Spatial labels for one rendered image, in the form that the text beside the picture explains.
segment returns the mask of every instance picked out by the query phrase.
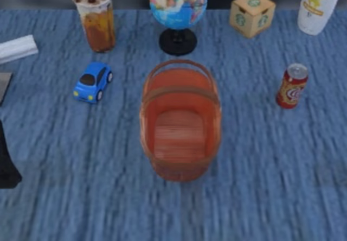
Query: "black globe base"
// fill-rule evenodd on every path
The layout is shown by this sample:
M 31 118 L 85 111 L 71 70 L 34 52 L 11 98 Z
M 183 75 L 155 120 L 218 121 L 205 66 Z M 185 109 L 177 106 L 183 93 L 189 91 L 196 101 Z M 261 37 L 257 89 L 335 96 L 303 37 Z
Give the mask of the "black globe base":
M 196 48 L 196 45 L 196 35 L 190 29 L 167 29 L 159 38 L 160 48 L 169 55 L 187 55 Z

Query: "drink cup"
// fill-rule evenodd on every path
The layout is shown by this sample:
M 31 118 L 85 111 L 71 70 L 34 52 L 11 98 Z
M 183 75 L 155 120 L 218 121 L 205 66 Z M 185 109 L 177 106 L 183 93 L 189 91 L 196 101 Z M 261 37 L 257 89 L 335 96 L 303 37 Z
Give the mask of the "drink cup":
M 92 50 L 103 53 L 115 45 L 112 0 L 72 0 Z

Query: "car roof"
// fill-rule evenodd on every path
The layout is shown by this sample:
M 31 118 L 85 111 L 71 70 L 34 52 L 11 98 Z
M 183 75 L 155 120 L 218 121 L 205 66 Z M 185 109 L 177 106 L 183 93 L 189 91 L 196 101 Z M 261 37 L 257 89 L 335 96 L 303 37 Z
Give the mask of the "car roof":
M 107 65 L 102 62 L 91 62 L 83 74 L 97 75 L 103 67 L 107 67 Z

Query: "soda can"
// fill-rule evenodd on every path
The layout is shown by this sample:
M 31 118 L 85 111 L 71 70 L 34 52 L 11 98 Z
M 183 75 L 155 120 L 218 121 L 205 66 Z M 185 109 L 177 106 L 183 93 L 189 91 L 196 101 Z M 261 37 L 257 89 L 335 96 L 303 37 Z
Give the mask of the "soda can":
M 308 78 L 309 72 L 304 65 L 291 64 L 284 73 L 281 87 L 276 96 L 278 105 L 287 109 L 297 106 Z

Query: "blue floor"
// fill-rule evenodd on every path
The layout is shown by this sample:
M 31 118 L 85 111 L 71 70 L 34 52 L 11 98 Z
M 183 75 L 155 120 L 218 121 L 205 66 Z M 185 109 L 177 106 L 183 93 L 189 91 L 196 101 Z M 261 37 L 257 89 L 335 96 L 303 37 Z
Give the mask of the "blue floor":
M 296 11 L 245 39 L 227 10 L 193 29 L 196 50 L 221 95 L 223 140 L 197 181 L 165 182 L 139 142 L 148 72 L 172 57 L 149 11 L 116 11 L 117 46 L 92 53 L 74 10 L 0 11 L 0 42 L 33 34 L 39 54 L 0 66 L 14 72 L 0 107 L 23 181 L 0 191 L 0 241 L 346 241 L 347 11 L 319 36 L 299 31 Z M 72 88 L 92 60 L 114 80 L 96 106 Z M 299 106 L 275 93 L 300 62 L 309 82 Z

